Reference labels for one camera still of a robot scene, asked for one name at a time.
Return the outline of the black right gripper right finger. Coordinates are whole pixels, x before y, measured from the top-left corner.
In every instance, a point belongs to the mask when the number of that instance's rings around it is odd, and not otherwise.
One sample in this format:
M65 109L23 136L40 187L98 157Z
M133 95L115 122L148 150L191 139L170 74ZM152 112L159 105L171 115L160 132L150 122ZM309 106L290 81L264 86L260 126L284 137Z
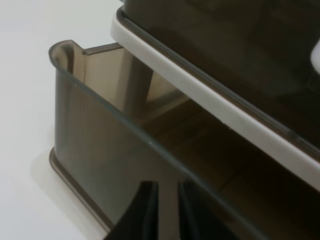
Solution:
M208 194L191 181L177 185L181 240L251 240L253 228L216 191Z

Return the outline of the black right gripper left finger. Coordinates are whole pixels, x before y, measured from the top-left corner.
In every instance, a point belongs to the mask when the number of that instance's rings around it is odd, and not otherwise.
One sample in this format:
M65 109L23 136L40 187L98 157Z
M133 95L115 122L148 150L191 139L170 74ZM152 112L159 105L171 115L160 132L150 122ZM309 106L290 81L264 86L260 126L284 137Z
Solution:
M129 207L105 237L106 240L157 240L159 185L143 181Z

